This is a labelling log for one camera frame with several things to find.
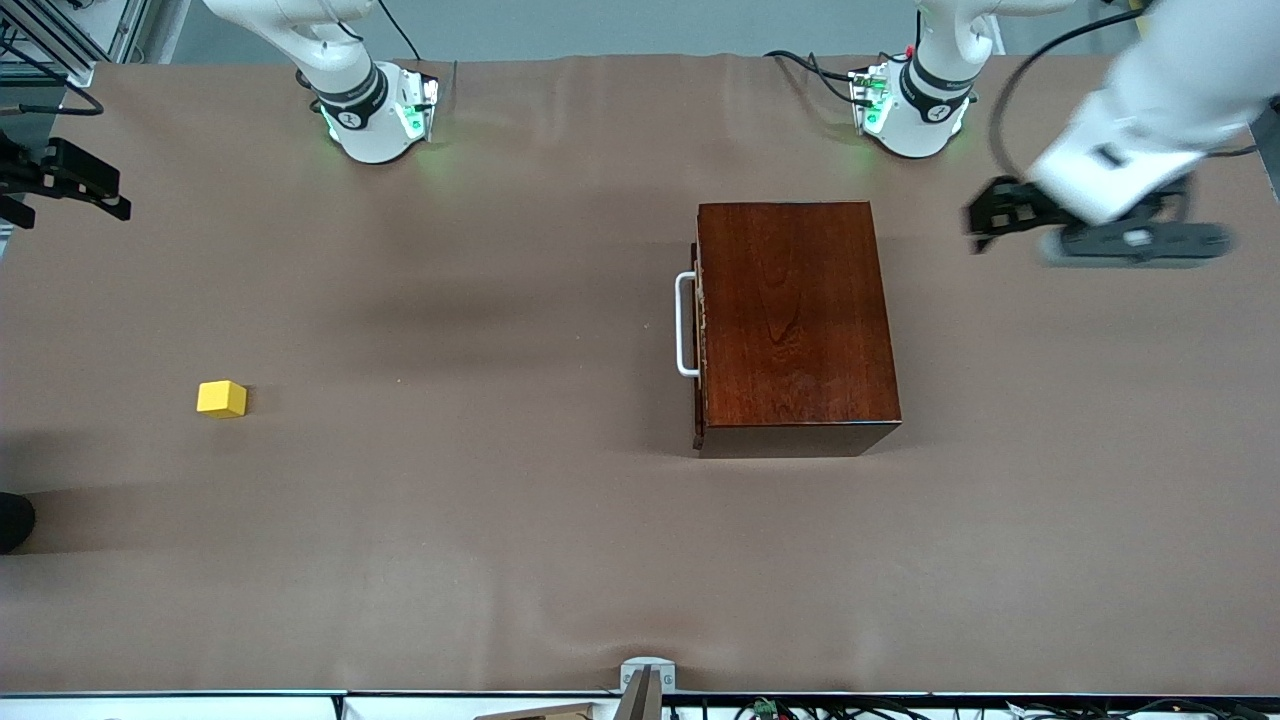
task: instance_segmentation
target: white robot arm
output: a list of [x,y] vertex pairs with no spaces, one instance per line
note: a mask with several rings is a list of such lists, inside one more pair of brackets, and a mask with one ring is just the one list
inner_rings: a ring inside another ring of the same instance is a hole
[[[1187,182],[1280,95],[1276,37],[1280,3],[1160,0],[1027,177],[1007,168],[969,206],[974,250],[1062,225],[1041,242],[1051,265],[1185,268],[1226,254],[1225,228],[1185,222]],[[1161,219],[1170,200],[1180,213]]]
[[995,49],[993,15],[1056,13],[1075,0],[915,0],[920,37],[908,59],[851,73],[858,128],[904,158],[928,158],[960,132],[973,82]]
[[374,0],[205,0],[218,17],[288,55],[320,99],[329,135],[361,163],[387,163],[429,140],[435,78],[375,63],[343,23]]

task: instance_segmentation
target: yellow cube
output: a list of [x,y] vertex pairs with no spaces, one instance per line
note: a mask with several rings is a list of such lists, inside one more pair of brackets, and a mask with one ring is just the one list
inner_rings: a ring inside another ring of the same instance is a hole
[[196,396],[196,413],[210,418],[241,418],[248,405],[248,391],[230,380],[200,383]]

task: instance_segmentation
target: wood grain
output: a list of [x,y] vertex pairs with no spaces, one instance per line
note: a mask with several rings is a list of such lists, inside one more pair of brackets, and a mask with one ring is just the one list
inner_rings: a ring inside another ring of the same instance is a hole
[[708,428],[901,420],[869,204],[701,205],[698,240]]

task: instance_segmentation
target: metal frame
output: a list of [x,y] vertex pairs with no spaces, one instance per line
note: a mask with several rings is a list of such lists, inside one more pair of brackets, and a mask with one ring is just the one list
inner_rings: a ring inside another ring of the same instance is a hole
[[[138,42],[145,13],[151,0],[127,0],[115,24],[109,47],[102,47],[72,15],[49,0],[0,0],[0,15],[13,23],[55,67],[63,68],[70,82],[86,86],[93,77],[93,63],[127,63]],[[26,65],[6,63],[6,78],[46,81]]]
[[[0,693],[0,700],[91,700],[91,698],[216,698],[216,697],[402,697],[436,700],[617,700],[617,691],[412,691],[412,689],[274,689],[274,691],[91,691],[91,692],[51,692],[51,693]],[[1087,706],[1107,705],[1111,711],[1135,710],[1157,700],[1176,697],[1206,705],[1243,703],[1267,715],[1280,714],[1280,696],[1271,694],[1139,694],[1139,693],[991,693],[991,692],[867,692],[851,693],[841,691],[822,692],[699,692],[676,691],[663,693],[662,702],[667,707],[742,707],[758,697],[782,701],[813,701],[829,705],[832,701],[849,700],[856,705],[858,698],[892,700],[913,710],[960,708],[960,710],[1007,710],[1009,703],[1024,705],[1039,702],[1066,710],[1088,710]]]

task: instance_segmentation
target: wooden box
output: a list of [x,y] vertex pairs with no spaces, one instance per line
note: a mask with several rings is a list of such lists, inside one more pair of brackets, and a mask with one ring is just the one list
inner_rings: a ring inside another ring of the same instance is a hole
[[860,455],[901,424],[869,204],[701,205],[692,279],[704,457]]

